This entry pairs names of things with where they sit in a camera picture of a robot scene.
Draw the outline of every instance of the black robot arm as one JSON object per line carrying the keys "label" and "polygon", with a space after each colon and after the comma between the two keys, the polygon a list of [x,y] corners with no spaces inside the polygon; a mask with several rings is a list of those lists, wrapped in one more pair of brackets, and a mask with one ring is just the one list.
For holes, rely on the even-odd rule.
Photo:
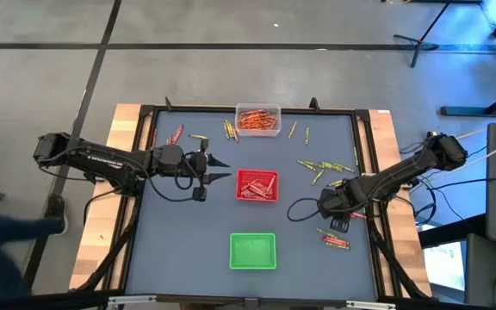
{"label": "black robot arm", "polygon": [[208,166],[228,167],[211,154],[206,154],[208,140],[201,141],[198,152],[183,154],[177,145],[160,146],[149,151],[126,152],[84,139],[72,139],[68,133],[48,133],[39,137],[34,160],[40,167],[66,164],[84,172],[91,182],[108,180],[122,195],[139,195],[142,180],[154,177],[187,177],[197,179],[193,200],[206,200],[204,184],[230,176],[230,173],[206,174]]}
{"label": "black robot arm", "polygon": [[373,176],[355,177],[335,189],[323,189],[317,208],[323,218],[332,217],[331,228],[346,233],[350,214],[372,202],[388,202],[403,183],[430,169],[454,170],[466,163],[468,153],[453,136],[434,135],[422,150]]}

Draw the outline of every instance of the wooden plank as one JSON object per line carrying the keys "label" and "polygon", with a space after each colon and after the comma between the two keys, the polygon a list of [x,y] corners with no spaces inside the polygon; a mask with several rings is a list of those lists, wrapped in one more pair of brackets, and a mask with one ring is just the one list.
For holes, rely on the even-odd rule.
{"label": "wooden plank", "polygon": [[[131,151],[140,107],[140,104],[118,104],[116,106],[107,146]],[[111,189],[106,182],[97,183],[93,195],[99,195]],[[119,204],[120,196],[115,194],[106,195],[91,203],[69,288],[84,284],[109,252]]]}
{"label": "wooden plank", "polygon": [[[370,110],[370,125],[375,140],[376,157],[381,171],[401,161],[397,139],[395,138],[392,116],[387,110]],[[398,194],[410,201],[407,191],[401,190]],[[397,260],[405,269],[409,277],[415,281],[418,288],[431,296],[431,288],[426,274],[424,253],[420,247],[419,234],[414,225],[412,208],[405,201],[393,199],[387,207],[394,250]],[[388,265],[381,261],[382,270]],[[389,282],[389,271],[383,272],[384,282]]]}

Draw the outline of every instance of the concrete floor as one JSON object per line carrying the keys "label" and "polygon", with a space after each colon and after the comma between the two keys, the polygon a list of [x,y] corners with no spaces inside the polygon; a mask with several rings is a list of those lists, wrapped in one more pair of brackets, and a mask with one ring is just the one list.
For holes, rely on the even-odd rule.
{"label": "concrete floor", "polygon": [[[0,42],[101,41],[112,0],[0,0]],[[124,0],[113,43],[244,42],[394,44],[393,34],[419,37],[442,4],[389,5],[378,0]],[[452,5],[429,35],[439,44],[496,44],[496,0]],[[0,214],[42,215],[52,178],[31,159],[37,136],[69,131],[82,100],[96,51],[0,50]],[[361,51],[108,51],[81,136],[104,143],[117,103],[230,104],[273,102],[305,107],[389,109],[400,146],[430,130],[454,135],[494,119],[445,118],[443,105],[487,106],[496,101],[496,54],[425,53],[417,67],[411,53]],[[462,141],[473,152],[485,134]],[[485,176],[485,163],[437,182]],[[484,192],[485,184],[466,185]],[[92,186],[68,182],[71,228],[50,238],[34,284],[37,294],[64,292],[82,232],[82,212]],[[457,212],[484,212],[485,194],[445,194]],[[425,191],[412,195],[418,207]],[[439,198],[434,221],[457,220]],[[9,252],[23,266],[30,244]]]}

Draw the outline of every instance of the desk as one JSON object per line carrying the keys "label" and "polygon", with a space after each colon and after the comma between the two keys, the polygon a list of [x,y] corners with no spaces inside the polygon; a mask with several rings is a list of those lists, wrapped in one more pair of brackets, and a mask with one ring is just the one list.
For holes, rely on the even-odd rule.
{"label": "desk", "polygon": [[[151,112],[151,106],[119,104],[110,128],[107,146],[127,151],[145,149],[146,144],[151,142],[149,138],[152,132],[149,128],[153,127],[152,118],[145,116],[150,115]],[[367,137],[373,141],[371,145],[362,143],[362,157],[365,167],[371,166],[372,152],[369,151],[369,147],[375,149],[377,164],[381,170],[399,162],[399,150],[389,112],[383,110],[358,112],[363,118],[369,119],[367,124],[371,124],[365,126],[362,119],[357,121],[361,141],[368,141]],[[99,183],[95,188],[94,195],[108,190],[109,186],[106,183]],[[406,193],[399,193],[399,195],[408,198]],[[135,199],[122,200],[118,195],[109,195],[91,204],[70,288],[75,288],[87,280],[89,274],[102,261],[108,253],[112,240],[116,238],[116,232],[123,228],[124,221],[131,214],[134,203]],[[430,285],[427,281],[423,254],[412,218],[411,207],[403,201],[392,201],[387,209],[387,215],[396,257],[419,288],[430,295]],[[128,268],[127,264],[124,263],[124,256],[126,255],[127,251],[122,250],[113,265],[112,272],[107,274],[98,288],[123,288],[125,284],[123,274],[127,273]],[[385,294],[392,295],[394,287],[389,268],[383,257],[381,257],[380,262],[381,270],[378,274],[383,278]]]}

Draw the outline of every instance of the tripod leg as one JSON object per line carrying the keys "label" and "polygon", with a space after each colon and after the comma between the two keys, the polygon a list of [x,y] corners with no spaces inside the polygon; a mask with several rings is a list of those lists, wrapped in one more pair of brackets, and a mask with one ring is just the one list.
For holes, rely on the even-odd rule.
{"label": "tripod leg", "polygon": [[405,35],[399,35],[399,34],[394,34],[394,38],[408,40],[410,42],[417,42],[417,43],[419,42],[417,39],[405,37]]}
{"label": "tripod leg", "polygon": [[420,47],[422,46],[422,42],[419,41],[414,49],[414,55],[412,56],[411,68],[414,68],[417,65],[417,59],[419,58]]}

